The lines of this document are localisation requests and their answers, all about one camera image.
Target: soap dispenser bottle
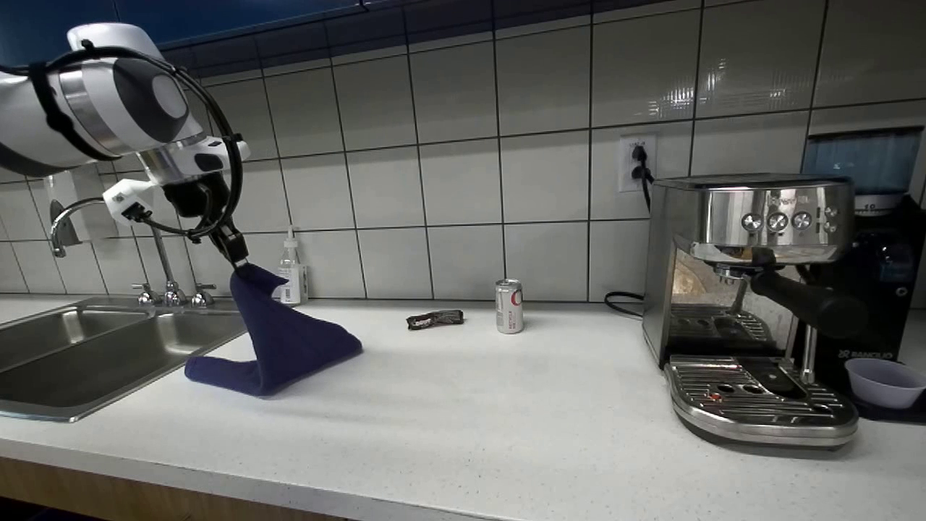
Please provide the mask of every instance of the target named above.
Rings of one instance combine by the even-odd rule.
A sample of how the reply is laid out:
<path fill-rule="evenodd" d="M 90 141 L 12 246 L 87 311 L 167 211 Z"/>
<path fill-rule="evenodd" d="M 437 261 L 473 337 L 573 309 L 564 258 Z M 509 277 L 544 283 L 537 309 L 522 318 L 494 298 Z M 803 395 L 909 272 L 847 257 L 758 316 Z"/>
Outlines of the soap dispenser bottle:
<path fill-rule="evenodd" d="M 277 275 L 287 281 L 280 286 L 280 302 L 283 304 L 301 304 L 307 296 L 304 291 L 305 270 L 299 264 L 299 253 L 296 251 L 298 247 L 293 227 L 290 226 L 289 236 L 283 241 L 283 254 L 280 257 L 280 268 L 277 270 Z"/>

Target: white bowl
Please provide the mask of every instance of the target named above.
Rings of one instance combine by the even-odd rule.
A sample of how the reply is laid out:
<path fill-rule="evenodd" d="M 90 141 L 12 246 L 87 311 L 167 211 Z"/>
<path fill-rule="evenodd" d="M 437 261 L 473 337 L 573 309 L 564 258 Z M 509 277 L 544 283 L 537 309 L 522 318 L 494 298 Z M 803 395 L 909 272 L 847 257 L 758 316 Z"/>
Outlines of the white bowl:
<path fill-rule="evenodd" d="M 926 375 L 903 363 L 876 358 L 854 358 L 845 363 L 856 396 L 889 409 L 912 406 L 926 389 Z"/>

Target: wooden cabinet base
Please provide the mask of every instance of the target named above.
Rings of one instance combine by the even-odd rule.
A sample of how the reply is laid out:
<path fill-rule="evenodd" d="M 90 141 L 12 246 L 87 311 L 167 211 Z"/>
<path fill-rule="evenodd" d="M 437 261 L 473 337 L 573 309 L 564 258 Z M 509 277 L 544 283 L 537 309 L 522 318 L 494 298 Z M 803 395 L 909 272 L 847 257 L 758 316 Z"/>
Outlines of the wooden cabinet base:
<path fill-rule="evenodd" d="M 7 458 L 0 458 L 0 496 L 109 521 L 348 521 Z"/>

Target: stainless steel espresso machine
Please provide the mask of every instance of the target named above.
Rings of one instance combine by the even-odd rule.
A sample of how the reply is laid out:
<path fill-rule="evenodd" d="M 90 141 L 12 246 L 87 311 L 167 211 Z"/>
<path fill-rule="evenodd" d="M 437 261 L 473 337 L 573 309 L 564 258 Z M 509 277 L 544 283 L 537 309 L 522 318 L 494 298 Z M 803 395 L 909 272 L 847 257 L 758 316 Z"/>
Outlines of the stainless steel espresso machine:
<path fill-rule="evenodd" d="M 852 402 L 791 359 L 797 325 L 854 335 L 861 302 L 801 282 L 853 237 L 851 181 L 781 174 L 657 180 L 643 328 L 686 426 L 712 441 L 835 448 L 856 432 Z"/>

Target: electrical outlet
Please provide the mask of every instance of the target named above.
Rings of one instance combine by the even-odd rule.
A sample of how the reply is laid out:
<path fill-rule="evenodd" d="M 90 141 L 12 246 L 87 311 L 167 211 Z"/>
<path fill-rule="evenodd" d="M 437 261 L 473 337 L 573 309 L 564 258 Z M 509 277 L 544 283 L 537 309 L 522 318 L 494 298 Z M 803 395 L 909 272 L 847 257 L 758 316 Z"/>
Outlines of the electrical outlet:
<path fill-rule="evenodd" d="M 646 168 L 656 177 L 656 137 L 646 135 L 624 135 L 618 141 L 618 192 L 639 192 L 643 190 L 643 179 L 633 179 L 633 169 L 640 165 L 633 160 L 633 149 L 642 145 L 646 150 Z"/>

